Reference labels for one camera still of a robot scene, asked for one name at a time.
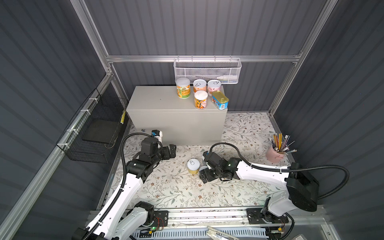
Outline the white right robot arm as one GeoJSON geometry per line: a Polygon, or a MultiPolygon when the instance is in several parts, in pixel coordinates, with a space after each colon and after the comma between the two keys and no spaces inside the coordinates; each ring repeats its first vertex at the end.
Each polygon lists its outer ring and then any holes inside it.
{"type": "Polygon", "coordinates": [[[277,186],[282,190],[276,196],[268,197],[262,208],[264,218],[277,218],[300,209],[316,212],[318,201],[341,190],[350,178],[350,172],[339,165],[320,165],[302,167],[298,163],[290,166],[274,167],[250,163],[238,153],[238,157],[226,160],[210,149],[203,153],[203,161],[207,166],[199,172],[203,183],[219,179],[222,182],[232,180],[252,180],[277,186]],[[344,172],[340,184],[325,194],[319,193],[320,183],[311,174],[312,171],[335,169],[344,172]]]}

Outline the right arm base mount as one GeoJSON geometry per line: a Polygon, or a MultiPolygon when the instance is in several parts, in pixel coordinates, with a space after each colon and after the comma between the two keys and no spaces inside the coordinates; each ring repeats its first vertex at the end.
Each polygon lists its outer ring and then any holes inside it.
{"type": "Polygon", "coordinates": [[[268,204],[271,197],[266,199],[266,202],[263,207],[257,208],[248,208],[246,209],[247,218],[250,224],[283,224],[289,222],[289,218],[286,214],[283,214],[280,217],[277,217],[269,212],[268,204]]]}

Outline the green orange can plastic lid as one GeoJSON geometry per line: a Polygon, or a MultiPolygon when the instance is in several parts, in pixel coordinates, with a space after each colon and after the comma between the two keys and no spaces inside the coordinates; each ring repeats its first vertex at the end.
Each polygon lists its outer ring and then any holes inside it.
{"type": "Polygon", "coordinates": [[[187,78],[176,79],[177,95],[181,99],[187,99],[191,94],[191,82],[187,78]]]}

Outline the pink white can pull tab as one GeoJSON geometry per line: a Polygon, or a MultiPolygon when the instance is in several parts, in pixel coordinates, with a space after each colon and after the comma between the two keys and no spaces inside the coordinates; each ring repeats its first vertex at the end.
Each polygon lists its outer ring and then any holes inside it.
{"type": "Polygon", "coordinates": [[[219,80],[209,80],[207,82],[207,90],[208,95],[212,96],[212,93],[215,91],[220,91],[222,86],[222,82],[219,80]]]}

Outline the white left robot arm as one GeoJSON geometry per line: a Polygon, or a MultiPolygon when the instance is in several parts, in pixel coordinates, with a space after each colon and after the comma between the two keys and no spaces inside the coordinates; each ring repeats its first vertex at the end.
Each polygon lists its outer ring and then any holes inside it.
{"type": "Polygon", "coordinates": [[[159,130],[145,134],[134,159],[126,162],[122,158],[124,175],[120,186],[97,216],[84,229],[75,231],[73,240],[128,240],[137,228],[153,224],[155,210],[151,204],[139,202],[126,217],[123,214],[155,166],[176,157],[176,145],[163,146],[162,136],[159,130]]]}

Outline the orange can pull tab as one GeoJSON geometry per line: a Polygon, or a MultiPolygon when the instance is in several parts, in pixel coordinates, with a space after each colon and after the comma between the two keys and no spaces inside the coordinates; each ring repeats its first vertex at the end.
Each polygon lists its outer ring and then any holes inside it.
{"type": "Polygon", "coordinates": [[[197,79],[193,82],[194,93],[198,91],[207,91],[207,81],[203,79],[197,79]]]}

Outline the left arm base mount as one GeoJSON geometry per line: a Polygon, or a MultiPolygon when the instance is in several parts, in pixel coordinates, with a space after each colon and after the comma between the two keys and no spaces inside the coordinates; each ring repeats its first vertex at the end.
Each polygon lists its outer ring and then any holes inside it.
{"type": "Polygon", "coordinates": [[[149,213],[148,219],[144,225],[140,228],[159,228],[162,229],[168,226],[169,211],[154,210],[153,213],[149,213]]]}

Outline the gold rectangular tin can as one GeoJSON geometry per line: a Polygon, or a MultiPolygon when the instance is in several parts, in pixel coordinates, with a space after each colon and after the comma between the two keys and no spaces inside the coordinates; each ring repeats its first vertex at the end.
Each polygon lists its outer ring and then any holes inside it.
{"type": "Polygon", "coordinates": [[[229,99],[221,91],[212,92],[212,102],[219,110],[228,108],[229,99]]]}

